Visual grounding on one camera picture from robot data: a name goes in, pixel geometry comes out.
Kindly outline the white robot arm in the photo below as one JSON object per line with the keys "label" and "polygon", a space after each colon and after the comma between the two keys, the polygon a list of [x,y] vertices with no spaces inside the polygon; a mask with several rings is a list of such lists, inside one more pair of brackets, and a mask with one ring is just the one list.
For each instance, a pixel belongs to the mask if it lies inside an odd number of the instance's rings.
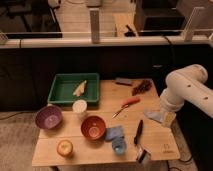
{"label": "white robot arm", "polygon": [[160,95],[161,122],[170,127],[186,101],[198,107],[213,119],[213,90],[205,86],[207,70],[193,64],[170,72],[165,79],[166,88]]}

